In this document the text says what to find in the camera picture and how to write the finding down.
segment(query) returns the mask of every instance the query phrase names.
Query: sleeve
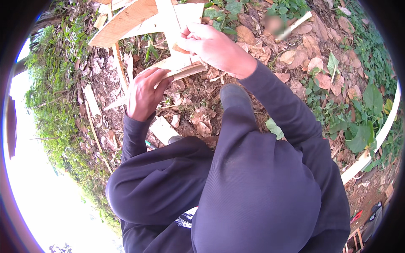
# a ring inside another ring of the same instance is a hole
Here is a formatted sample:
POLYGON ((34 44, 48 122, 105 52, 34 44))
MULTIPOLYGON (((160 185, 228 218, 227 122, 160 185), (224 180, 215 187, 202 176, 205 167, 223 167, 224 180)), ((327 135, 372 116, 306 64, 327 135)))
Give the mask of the sleeve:
POLYGON ((146 152, 145 138, 149 126, 156 113, 152 113, 145 121, 131 119, 126 113, 124 114, 124 141, 122 144, 121 161, 140 155, 146 152))
POLYGON ((262 103, 294 147, 310 138, 322 137, 321 124, 311 110, 259 61, 253 74, 240 83, 262 103))

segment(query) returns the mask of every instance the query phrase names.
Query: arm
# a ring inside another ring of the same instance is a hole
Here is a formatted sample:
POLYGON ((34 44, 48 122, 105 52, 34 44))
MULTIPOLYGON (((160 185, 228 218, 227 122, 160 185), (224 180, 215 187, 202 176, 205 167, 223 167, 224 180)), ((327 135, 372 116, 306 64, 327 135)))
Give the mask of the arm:
POLYGON ((294 147, 309 138, 322 137, 321 124, 311 110, 259 61, 256 70, 240 83, 262 103, 294 147))
POLYGON ((193 52, 208 64, 240 79, 266 107, 283 130, 288 141, 297 146, 312 137, 321 137, 322 129, 310 109, 266 66, 256 61, 225 34, 213 27, 189 23, 178 45, 193 52))
POLYGON ((173 77, 162 80, 169 70, 147 69, 130 83, 127 110, 124 115, 122 162, 146 152, 145 137, 155 117, 155 108, 173 77))

